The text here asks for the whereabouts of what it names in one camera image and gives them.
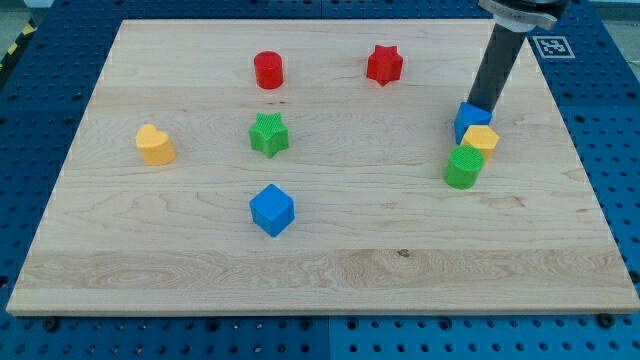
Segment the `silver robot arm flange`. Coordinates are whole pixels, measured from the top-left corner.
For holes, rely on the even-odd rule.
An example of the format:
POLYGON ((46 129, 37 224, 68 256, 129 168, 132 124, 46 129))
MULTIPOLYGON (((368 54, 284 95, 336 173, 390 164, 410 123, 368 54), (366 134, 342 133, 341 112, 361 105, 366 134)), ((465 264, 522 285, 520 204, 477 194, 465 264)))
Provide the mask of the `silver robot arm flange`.
POLYGON ((494 16, 497 24, 513 32, 535 27, 552 30, 565 14, 570 0, 478 0, 477 5, 494 16))

